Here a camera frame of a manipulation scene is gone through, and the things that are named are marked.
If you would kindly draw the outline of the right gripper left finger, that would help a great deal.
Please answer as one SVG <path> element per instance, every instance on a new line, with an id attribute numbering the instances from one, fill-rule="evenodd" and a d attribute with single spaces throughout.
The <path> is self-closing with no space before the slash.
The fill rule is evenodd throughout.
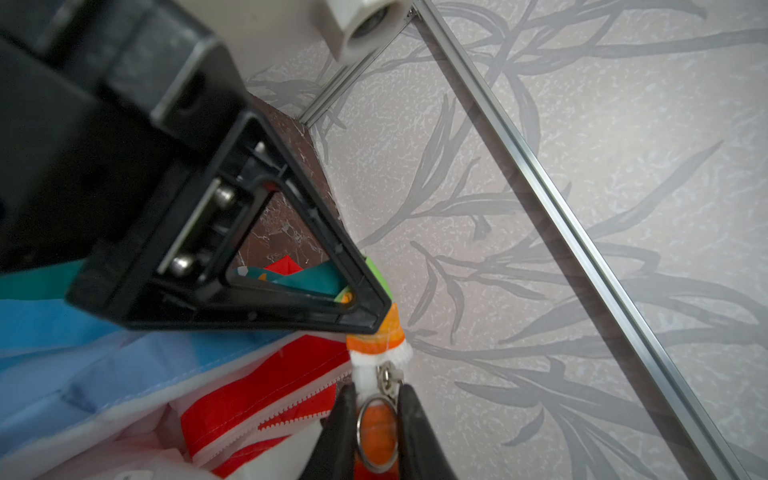
<path id="1" fill-rule="evenodd" d="M 323 424 L 315 448 L 299 478 L 353 479 L 357 445 L 356 423 L 357 393 L 355 386 L 349 383 L 339 391 L 331 414 Z"/>

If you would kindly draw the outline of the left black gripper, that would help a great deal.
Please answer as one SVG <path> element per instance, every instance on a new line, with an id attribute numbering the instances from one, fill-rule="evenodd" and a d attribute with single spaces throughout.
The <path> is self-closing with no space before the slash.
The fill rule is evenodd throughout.
<path id="1" fill-rule="evenodd" d="M 248 96 L 174 1 L 1 5 L 1 269 L 122 238 L 174 161 L 206 162 Z"/>

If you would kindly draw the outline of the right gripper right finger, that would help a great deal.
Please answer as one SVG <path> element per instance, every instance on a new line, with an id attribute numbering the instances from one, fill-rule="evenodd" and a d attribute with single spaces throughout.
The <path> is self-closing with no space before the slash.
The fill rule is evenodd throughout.
<path id="1" fill-rule="evenodd" d="M 397 403 L 399 476 L 410 480 L 456 480 L 415 389 L 404 384 Z"/>

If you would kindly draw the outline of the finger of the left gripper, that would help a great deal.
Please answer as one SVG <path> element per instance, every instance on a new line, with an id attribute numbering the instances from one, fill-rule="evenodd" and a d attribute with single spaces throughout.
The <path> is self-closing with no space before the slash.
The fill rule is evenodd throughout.
<path id="1" fill-rule="evenodd" d="M 67 302 L 135 330 L 372 333 L 392 301 L 280 135 L 241 112 L 174 162 L 125 235 L 97 242 Z"/>

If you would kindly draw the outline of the rainbow striped kids jacket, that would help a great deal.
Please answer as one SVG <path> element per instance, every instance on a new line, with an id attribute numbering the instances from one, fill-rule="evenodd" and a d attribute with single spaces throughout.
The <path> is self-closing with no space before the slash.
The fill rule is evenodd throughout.
<path id="1" fill-rule="evenodd" d="M 78 270 L 1 280 L 3 478 L 300 479 L 349 383 L 353 479 L 398 477 L 396 308 L 371 335 L 131 332 L 65 302 Z"/>

